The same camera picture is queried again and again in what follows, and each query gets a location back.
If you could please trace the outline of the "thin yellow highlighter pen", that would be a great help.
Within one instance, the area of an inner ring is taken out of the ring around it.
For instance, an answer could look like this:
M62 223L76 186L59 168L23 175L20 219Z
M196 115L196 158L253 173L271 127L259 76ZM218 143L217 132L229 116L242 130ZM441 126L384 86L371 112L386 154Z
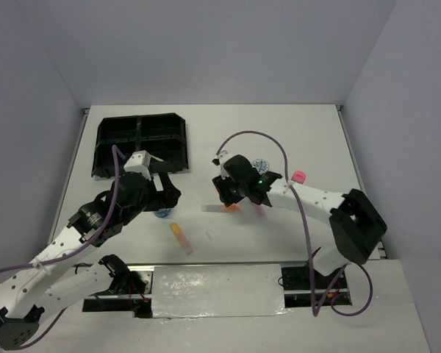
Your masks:
M151 154L151 159L156 160L156 161L158 161L158 162L164 162L163 159L158 158L158 157L156 157L156 156L154 156L154 155L152 155L152 154Z

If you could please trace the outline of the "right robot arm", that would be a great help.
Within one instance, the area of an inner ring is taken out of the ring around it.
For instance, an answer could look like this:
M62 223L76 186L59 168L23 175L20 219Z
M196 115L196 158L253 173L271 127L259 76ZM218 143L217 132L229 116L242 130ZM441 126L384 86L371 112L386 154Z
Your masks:
M331 192L287 180L273 171L260 174L246 157L226 151L212 163L220 169L212 182L225 206L249 199L256 205L303 213L330 227L331 240L321 246L304 272L314 288L324 286L331 273L344 265L365 264L387 232L384 219L361 190Z

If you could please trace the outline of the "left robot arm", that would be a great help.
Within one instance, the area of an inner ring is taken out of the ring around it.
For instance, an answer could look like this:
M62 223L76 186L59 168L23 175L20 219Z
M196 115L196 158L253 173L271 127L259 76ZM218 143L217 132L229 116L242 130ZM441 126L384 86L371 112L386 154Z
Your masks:
M86 296L142 293L146 283L114 254L103 256L89 268L67 279L63 275L82 259L120 234L142 212L173 208L181 196L167 173L160 174L162 190L154 179L123 172L108 191L82 205L61 233L33 260L11 266L13 275L0 284L0 348L29 348L31 337L49 317Z

